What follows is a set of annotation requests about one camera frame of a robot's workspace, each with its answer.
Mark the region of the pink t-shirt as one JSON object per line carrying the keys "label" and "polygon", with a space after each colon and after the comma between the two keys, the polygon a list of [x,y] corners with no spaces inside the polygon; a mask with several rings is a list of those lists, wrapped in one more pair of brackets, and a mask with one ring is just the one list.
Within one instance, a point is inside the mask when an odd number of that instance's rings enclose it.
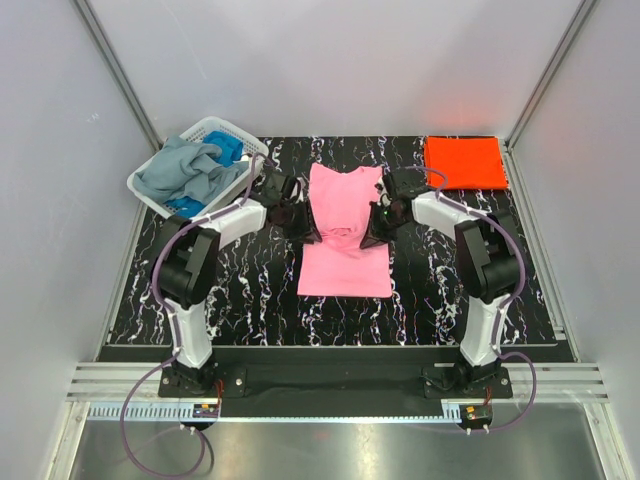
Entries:
{"label": "pink t-shirt", "polygon": [[319,163],[311,166],[309,199],[321,240],[303,247],[298,295],[392,296],[389,247],[360,247],[381,177],[379,167],[340,173]]}

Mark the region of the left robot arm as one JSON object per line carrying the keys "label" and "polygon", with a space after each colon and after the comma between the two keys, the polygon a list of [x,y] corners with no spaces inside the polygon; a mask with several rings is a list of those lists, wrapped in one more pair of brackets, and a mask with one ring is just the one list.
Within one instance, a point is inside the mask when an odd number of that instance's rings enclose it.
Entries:
{"label": "left robot arm", "polygon": [[152,293],[167,310],[172,362],[184,368],[180,381],[193,395],[208,394],[216,382],[216,372],[205,365],[213,355],[205,303],[216,282],[219,250],[267,226],[291,242],[322,241],[301,178],[269,172],[256,189],[216,212],[193,219],[174,215],[164,224],[151,268]]}

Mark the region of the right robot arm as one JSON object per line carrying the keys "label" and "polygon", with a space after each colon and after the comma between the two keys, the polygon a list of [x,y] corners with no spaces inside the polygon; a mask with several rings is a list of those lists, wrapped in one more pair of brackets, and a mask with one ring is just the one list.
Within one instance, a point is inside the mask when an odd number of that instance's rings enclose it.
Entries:
{"label": "right robot arm", "polygon": [[460,343],[465,365],[454,371],[454,384],[476,396],[490,383],[485,368],[500,359],[500,338],[508,308],[524,289],[527,267],[517,229],[509,213],[485,212],[447,197],[421,177],[427,167],[384,174],[379,199],[370,203],[362,250],[393,242],[406,224],[427,226],[455,243],[456,271],[467,292],[466,331]]}

